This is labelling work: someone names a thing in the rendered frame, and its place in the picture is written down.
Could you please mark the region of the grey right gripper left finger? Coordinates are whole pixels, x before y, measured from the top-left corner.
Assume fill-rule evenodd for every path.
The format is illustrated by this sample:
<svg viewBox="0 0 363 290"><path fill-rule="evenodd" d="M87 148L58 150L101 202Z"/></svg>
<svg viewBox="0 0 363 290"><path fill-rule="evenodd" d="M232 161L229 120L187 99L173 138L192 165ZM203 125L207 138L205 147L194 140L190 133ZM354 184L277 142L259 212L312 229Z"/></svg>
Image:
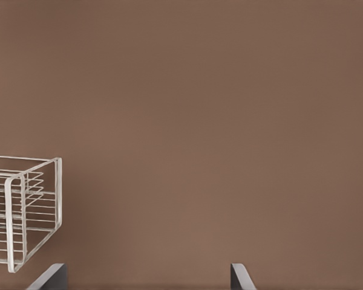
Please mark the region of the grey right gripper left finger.
<svg viewBox="0 0 363 290"><path fill-rule="evenodd" d="M68 269L64 263L52 264L26 290L67 290Z"/></svg>

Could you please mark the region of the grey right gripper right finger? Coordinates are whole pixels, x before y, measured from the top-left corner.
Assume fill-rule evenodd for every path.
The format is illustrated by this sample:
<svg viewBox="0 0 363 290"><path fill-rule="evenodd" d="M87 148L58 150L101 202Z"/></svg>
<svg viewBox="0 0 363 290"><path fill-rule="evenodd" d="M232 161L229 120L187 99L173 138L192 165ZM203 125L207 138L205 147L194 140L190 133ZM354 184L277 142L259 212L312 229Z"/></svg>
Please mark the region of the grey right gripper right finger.
<svg viewBox="0 0 363 290"><path fill-rule="evenodd" d="M232 263L230 272L231 290L256 290L256 286L242 263Z"/></svg>

